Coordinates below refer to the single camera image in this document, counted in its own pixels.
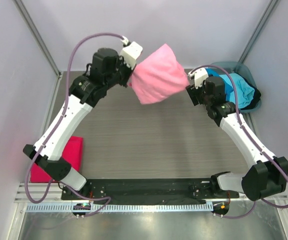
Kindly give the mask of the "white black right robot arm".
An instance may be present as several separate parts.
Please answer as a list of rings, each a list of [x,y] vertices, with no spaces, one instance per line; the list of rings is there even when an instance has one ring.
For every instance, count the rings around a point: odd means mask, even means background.
[[[236,111],[235,104],[226,100],[222,78],[210,76],[198,87],[188,85],[186,91],[195,106],[205,106],[208,116],[232,139],[248,166],[245,174],[212,175],[215,186],[222,191],[245,194],[251,201],[284,192],[288,161],[268,150]]]

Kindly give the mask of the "light pink t shirt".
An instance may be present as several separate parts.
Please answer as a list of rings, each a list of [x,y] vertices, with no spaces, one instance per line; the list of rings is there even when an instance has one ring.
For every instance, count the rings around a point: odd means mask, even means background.
[[[162,102],[189,85],[184,68],[165,43],[136,66],[130,87],[142,105]]]

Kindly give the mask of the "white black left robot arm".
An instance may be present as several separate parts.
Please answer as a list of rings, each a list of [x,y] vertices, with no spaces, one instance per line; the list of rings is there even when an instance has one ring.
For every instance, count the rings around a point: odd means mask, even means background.
[[[112,48],[98,49],[85,73],[72,82],[62,110],[47,131],[36,143],[23,148],[24,154],[53,180],[76,191],[85,189],[87,179],[63,158],[63,150],[78,125],[108,90],[115,85],[127,86],[142,51],[135,43],[123,47],[121,52]]]

